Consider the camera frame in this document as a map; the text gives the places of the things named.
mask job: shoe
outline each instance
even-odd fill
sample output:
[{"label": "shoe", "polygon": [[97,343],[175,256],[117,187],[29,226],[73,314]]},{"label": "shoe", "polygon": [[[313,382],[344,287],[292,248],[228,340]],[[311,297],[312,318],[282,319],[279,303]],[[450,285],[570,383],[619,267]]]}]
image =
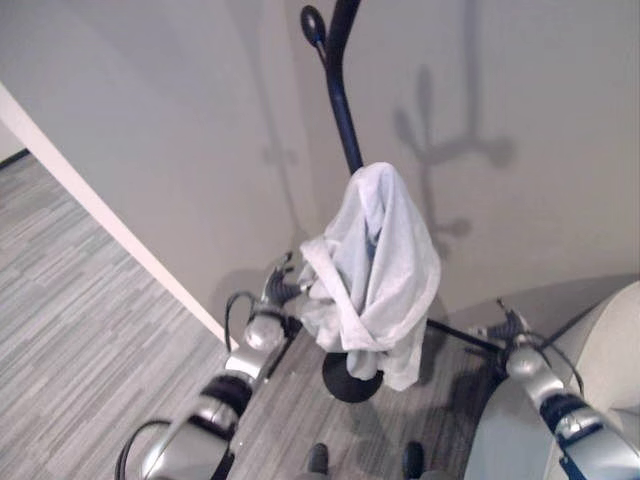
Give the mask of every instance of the shoe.
[{"label": "shoe", "polygon": [[324,443],[316,443],[309,451],[309,472],[329,473],[329,449]]}]

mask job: baseboard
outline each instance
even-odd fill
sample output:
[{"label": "baseboard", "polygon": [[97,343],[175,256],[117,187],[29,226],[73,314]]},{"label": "baseboard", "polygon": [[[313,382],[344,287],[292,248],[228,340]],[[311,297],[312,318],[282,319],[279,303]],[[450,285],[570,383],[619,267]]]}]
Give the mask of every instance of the baseboard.
[{"label": "baseboard", "polygon": [[26,157],[27,155],[29,155],[29,153],[31,153],[29,152],[29,150],[27,150],[26,148],[23,148],[18,153],[14,153],[10,157],[5,158],[4,160],[0,160],[0,169],[4,167],[8,167],[12,163],[15,163],[18,160],[20,160],[21,158]]}]

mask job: black pole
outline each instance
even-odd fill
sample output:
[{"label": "black pole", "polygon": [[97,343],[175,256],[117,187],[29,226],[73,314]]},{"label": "black pole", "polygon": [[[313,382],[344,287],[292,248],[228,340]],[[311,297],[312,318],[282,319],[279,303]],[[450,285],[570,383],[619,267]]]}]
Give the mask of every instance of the black pole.
[{"label": "black pole", "polygon": [[329,99],[351,175],[362,167],[362,157],[351,119],[347,94],[344,90],[342,60],[359,5],[360,0],[338,0],[336,2],[331,17],[329,35],[326,39],[324,21],[314,7],[307,5],[300,14],[302,31],[309,43],[318,50],[324,65]]}]

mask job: gray carpet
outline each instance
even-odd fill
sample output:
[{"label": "gray carpet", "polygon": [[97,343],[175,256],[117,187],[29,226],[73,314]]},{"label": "gray carpet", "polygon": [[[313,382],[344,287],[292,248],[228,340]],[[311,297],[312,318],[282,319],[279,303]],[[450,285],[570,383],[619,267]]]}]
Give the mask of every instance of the gray carpet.
[{"label": "gray carpet", "polygon": [[113,478],[134,426],[224,356],[33,157],[0,170],[3,479]]},{"label": "gray carpet", "polygon": [[[425,352],[419,385],[347,405],[301,334],[242,419],[230,478],[293,478],[323,441],[334,479],[399,479],[412,439],[430,468],[461,477],[490,375],[456,340],[430,334]],[[188,407],[224,357],[33,157],[0,170],[2,478],[112,478],[132,429]]]}]

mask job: white wall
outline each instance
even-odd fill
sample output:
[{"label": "white wall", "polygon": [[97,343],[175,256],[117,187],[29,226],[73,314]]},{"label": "white wall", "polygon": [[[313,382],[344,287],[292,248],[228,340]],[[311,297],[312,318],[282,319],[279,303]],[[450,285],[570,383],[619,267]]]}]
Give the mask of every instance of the white wall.
[{"label": "white wall", "polygon": [[[0,5],[0,81],[218,317],[348,181],[304,3]],[[362,3],[345,75],[363,156],[407,180],[447,310],[640,269],[638,5]]]},{"label": "white wall", "polygon": [[9,131],[6,125],[0,122],[0,162],[18,153],[24,148],[22,142]]},{"label": "white wall", "polygon": [[[345,81],[363,159],[390,161],[407,181],[446,254],[440,293],[449,311],[637,275],[639,5],[362,2]],[[330,18],[331,4],[320,7]],[[326,221],[347,171],[297,11],[287,9],[288,25]]]},{"label": "white wall", "polygon": [[319,226],[281,2],[4,2],[0,81],[221,318]]}]

